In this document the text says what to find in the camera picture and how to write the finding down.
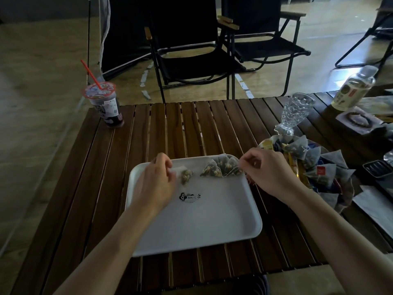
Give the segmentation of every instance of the person's left hand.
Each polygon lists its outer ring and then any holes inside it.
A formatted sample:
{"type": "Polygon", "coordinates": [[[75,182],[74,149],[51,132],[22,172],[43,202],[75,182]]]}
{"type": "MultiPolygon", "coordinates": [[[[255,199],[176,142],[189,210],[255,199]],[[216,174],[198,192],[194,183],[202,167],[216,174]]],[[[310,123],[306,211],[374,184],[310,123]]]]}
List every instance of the person's left hand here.
{"type": "Polygon", "coordinates": [[[177,186],[176,173],[171,172],[172,162],[159,153],[140,175],[132,195],[131,207],[157,215],[168,205],[177,186]]]}

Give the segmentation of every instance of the slatted wooden table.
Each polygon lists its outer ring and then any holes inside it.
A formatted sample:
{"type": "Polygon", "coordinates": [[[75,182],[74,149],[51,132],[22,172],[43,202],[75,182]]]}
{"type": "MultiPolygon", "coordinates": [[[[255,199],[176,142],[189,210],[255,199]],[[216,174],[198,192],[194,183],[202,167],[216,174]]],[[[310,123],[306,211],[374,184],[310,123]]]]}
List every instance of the slatted wooden table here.
{"type": "MultiPolygon", "coordinates": [[[[312,95],[315,109],[295,129],[328,150],[341,149],[356,167],[392,148],[360,136],[328,107],[331,94],[312,95]]],[[[171,159],[230,153],[240,157],[274,133],[288,98],[239,99],[121,107],[125,125],[108,129],[87,113],[37,229],[12,294],[52,294],[108,233],[124,211],[129,173],[165,152],[171,159]]],[[[252,187],[263,220],[254,239],[132,258],[117,294],[187,287],[253,273],[327,263],[302,223],[283,203],[252,187]]],[[[355,204],[343,217],[383,253],[393,240],[355,204]]]]}

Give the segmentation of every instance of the tent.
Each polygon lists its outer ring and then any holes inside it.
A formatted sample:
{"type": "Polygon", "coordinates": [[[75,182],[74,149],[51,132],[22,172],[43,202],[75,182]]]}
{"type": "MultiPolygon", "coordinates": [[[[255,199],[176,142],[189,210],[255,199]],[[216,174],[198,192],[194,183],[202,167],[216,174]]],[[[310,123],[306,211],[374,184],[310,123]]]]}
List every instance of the tent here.
{"type": "Polygon", "coordinates": [[[99,18],[99,63],[106,80],[150,55],[150,45],[144,31],[146,24],[142,0],[99,0],[99,18]]]}

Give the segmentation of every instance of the tent pole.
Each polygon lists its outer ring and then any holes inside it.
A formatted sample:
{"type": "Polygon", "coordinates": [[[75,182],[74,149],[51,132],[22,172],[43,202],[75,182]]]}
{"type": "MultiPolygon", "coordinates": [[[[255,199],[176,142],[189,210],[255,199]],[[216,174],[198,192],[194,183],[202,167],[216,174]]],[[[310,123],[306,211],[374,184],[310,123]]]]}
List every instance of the tent pole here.
{"type": "MultiPolygon", "coordinates": [[[[90,59],[90,16],[91,16],[91,0],[89,0],[89,18],[87,22],[87,67],[89,67],[89,59],[90,59]]],[[[86,82],[89,80],[89,74],[86,74],[86,82]]]]}

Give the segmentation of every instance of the folding chair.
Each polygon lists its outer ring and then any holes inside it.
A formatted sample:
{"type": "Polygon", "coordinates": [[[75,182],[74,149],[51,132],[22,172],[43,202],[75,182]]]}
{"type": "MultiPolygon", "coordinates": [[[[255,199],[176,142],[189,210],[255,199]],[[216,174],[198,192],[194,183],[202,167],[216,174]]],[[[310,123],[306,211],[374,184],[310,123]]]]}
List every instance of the folding chair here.
{"type": "Polygon", "coordinates": [[[257,71],[265,64],[275,64],[289,60],[287,79],[284,92],[288,90],[289,78],[292,70],[292,62],[295,57],[311,54],[310,51],[296,45],[300,28],[300,18],[306,16],[303,13],[281,11],[281,0],[222,0],[222,12],[225,16],[233,19],[240,26],[235,38],[251,38],[270,36],[270,40],[235,42],[235,56],[240,63],[252,61],[260,63],[257,68],[245,71],[257,71]],[[280,18],[286,21],[279,29],[280,18]],[[296,21],[296,29],[293,42],[281,37],[290,20],[296,21]],[[283,59],[267,61],[269,57],[287,56],[283,59]]]}
{"type": "Polygon", "coordinates": [[[393,8],[378,8],[378,12],[385,13],[384,16],[382,16],[379,20],[377,19],[374,23],[374,25],[367,30],[367,32],[364,34],[364,36],[353,46],[351,47],[337,62],[334,64],[336,68],[352,68],[352,67],[362,67],[365,65],[377,65],[378,66],[378,72],[375,74],[375,77],[378,76],[380,73],[382,67],[385,65],[386,60],[393,55],[393,33],[387,31],[386,29],[380,29],[382,24],[386,22],[389,18],[393,17],[393,8]],[[361,44],[368,36],[373,35],[377,36],[378,38],[382,39],[387,39],[390,40],[389,45],[387,46],[386,52],[383,55],[382,59],[376,61],[376,62],[371,62],[371,63],[359,63],[359,64],[339,64],[346,56],[348,56],[359,44],[361,44]]]}
{"type": "Polygon", "coordinates": [[[232,76],[232,99],[235,98],[235,73],[244,67],[235,60],[234,31],[239,27],[222,19],[217,20],[215,0],[148,0],[149,27],[145,27],[162,101],[164,89],[184,84],[204,85],[227,78],[226,96],[229,99],[229,78],[232,76]],[[221,34],[218,37],[217,27],[221,34]],[[227,38],[230,46],[222,49],[227,38]],[[172,51],[214,47],[214,50],[193,57],[165,58],[172,51]]]}

